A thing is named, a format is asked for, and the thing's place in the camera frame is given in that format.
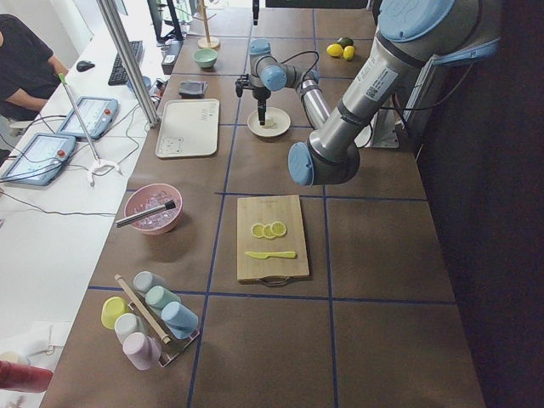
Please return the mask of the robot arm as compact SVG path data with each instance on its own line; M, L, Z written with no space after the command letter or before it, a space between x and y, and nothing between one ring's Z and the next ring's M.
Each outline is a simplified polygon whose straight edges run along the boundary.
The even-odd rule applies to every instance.
M292 88L313 132L289 150L288 169L300 185L342 184L358 171L355 139L400 85L428 63L465 65L498 49L500 1L384 1L369 58L334 109L329 109L310 69L279 62L264 39L249 47L250 71L235 91L252 91L258 121L265 123L270 95Z

